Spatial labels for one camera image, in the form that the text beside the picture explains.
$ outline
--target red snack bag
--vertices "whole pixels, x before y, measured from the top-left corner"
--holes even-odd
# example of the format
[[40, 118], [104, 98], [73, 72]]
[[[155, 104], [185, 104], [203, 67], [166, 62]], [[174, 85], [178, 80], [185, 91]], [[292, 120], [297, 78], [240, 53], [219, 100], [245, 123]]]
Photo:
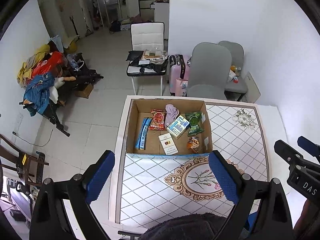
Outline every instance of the red snack bag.
[[151, 109], [153, 114], [152, 122], [149, 126], [149, 130], [166, 130], [164, 127], [164, 117], [167, 113], [163, 110]]

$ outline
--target pink suitcase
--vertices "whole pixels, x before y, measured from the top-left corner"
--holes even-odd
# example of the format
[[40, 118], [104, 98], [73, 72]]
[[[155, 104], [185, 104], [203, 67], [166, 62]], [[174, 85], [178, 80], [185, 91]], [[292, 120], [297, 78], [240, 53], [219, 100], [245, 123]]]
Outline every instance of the pink suitcase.
[[176, 54], [169, 57], [170, 63], [170, 94], [175, 96], [177, 79], [189, 79], [190, 67], [187, 65], [189, 57]]

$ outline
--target backpack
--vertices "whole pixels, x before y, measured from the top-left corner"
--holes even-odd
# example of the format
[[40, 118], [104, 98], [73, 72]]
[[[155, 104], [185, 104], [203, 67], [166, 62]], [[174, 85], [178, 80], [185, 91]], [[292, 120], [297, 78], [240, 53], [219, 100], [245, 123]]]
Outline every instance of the backpack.
[[120, 24], [119, 21], [113, 21], [113, 22], [111, 23], [110, 28], [109, 28], [109, 32], [110, 32], [110, 33], [111, 33], [111, 32], [115, 33], [115, 32], [121, 31], [120, 26], [121, 26], [121, 24]]

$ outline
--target yellow clothing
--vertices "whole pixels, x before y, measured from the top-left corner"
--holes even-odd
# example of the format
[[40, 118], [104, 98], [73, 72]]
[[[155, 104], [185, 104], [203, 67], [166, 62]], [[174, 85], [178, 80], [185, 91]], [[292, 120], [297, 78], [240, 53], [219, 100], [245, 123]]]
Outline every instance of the yellow clothing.
[[28, 58], [27, 62], [22, 64], [22, 68], [18, 72], [17, 81], [20, 86], [27, 86], [26, 78], [31, 78], [32, 70], [37, 64], [50, 52], [48, 44], [42, 45], [35, 51], [35, 54]]

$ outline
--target open box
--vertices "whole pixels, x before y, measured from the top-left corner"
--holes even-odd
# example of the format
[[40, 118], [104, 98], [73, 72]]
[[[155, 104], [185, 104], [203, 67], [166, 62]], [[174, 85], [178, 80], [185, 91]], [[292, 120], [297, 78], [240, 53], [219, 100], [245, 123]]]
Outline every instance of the open box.
[[[199, 137], [199, 151], [198, 154], [194, 154], [191, 150], [187, 149], [188, 142], [188, 128], [178, 139], [172, 136], [173, 141], [178, 149], [178, 153], [174, 155], [166, 155], [159, 141], [159, 135], [168, 133], [167, 130], [148, 130], [145, 150], [135, 149], [136, 141], [139, 137], [142, 122], [144, 117], [152, 117], [151, 109], [165, 110], [165, 106], [172, 104], [176, 107], [180, 115], [185, 117], [185, 113], [190, 112], [202, 112], [202, 118], [199, 121], [199, 125], [204, 129], [204, 132], [194, 135]], [[126, 153], [131, 157], [139, 158], [160, 158], [160, 159], [175, 159], [177, 157], [201, 157], [207, 156], [212, 152], [212, 138], [211, 138], [211, 126], [205, 107], [204, 101], [198, 100], [185, 100], [185, 99], [135, 99], [132, 100], [131, 110], [129, 113], [128, 122], [128, 135], [126, 141]]]

